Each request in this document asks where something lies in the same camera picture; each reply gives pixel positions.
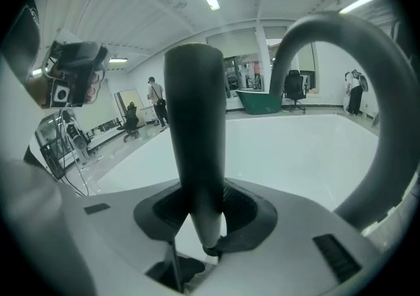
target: black vent slot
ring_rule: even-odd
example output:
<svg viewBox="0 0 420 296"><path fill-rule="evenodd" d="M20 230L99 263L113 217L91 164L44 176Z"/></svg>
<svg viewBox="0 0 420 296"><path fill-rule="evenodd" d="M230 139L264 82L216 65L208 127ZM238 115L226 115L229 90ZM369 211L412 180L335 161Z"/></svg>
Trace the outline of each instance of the black vent slot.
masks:
<svg viewBox="0 0 420 296"><path fill-rule="evenodd" d="M101 212L110 208L111 207L108 204L101 203L101 204L85 207L85 212L87 215L92 215L93 213L98 213L98 212Z"/></svg>
<svg viewBox="0 0 420 296"><path fill-rule="evenodd" d="M227 231L232 233L255 220L258 206L249 196L225 185L223 190L223 213L226 217Z"/></svg>
<svg viewBox="0 0 420 296"><path fill-rule="evenodd" d="M179 188L157 201L153 205L153 212L160 220L179 230L188 214L186 208L184 192Z"/></svg>
<svg viewBox="0 0 420 296"><path fill-rule="evenodd" d="M340 283L347 281L362 269L333 235L317 236L313 240Z"/></svg>

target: curved gray handle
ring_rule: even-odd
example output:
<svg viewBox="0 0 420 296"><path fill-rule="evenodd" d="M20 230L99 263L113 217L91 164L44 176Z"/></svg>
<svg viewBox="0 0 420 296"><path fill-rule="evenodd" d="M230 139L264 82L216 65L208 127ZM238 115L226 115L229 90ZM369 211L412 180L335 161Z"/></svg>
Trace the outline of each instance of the curved gray handle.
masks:
<svg viewBox="0 0 420 296"><path fill-rule="evenodd" d="M188 212L200 242L220 237L224 188L226 93L223 54L191 43L165 54L171 138Z"/></svg>
<svg viewBox="0 0 420 296"><path fill-rule="evenodd" d="M381 113L376 155L359 186L335 210L362 230L404 195L420 160L420 86L402 51L379 28L351 15L323 12L302 18L285 34L273 65L270 94L281 94L290 62L306 44L332 43L369 76Z"/></svg>

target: black joystick handle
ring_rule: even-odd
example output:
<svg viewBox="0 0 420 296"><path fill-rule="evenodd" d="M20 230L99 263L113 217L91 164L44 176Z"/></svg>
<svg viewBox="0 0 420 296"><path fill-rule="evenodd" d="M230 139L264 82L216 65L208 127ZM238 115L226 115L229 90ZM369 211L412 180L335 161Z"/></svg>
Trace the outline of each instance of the black joystick handle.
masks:
<svg viewBox="0 0 420 296"><path fill-rule="evenodd" d="M222 53L187 44L165 55L165 92L180 183L200 242L216 246L224 186L226 93Z"/></svg>

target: black rectangular slot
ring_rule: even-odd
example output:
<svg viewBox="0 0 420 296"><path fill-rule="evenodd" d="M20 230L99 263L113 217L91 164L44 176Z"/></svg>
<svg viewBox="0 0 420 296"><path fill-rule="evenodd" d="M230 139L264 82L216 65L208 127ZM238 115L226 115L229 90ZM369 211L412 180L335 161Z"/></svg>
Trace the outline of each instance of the black rectangular slot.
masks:
<svg viewBox="0 0 420 296"><path fill-rule="evenodd" d="M362 269L332 234L316 236L313 240L340 283L347 281Z"/></svg>
<svg viewBox="0 0 420 296"><path fill-rule="evenodd" d="M93 213L98 213L111 207L108 204L101 203L92 206L85 207L85 212L87 215L92 215Z"/></svg>

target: desk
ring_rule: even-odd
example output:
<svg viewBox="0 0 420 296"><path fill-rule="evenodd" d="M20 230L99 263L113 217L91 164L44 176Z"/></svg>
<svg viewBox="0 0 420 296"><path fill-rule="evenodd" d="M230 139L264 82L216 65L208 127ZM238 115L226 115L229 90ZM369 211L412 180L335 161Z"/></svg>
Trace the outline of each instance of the desk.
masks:
<svg viewBox="0 0 420 296"><path fill-rule="evenodd" d="M87 150L92 150L96 148L99 144L102 144L109 140L110 138L115 137L116 135L123 133L124 131L117 130L118 127L111 128L109 131L106 131L105 133L102 133L101 135L94 136L91 139L91 143L87 146Z"/></svg>
<svg viewBox="0 0 420 296"><path fill-rule="evenodd" d="M143 117L144 122L146 123L158 120L153 106L143 107L141 110L138 110L138 112Z"/></svg>

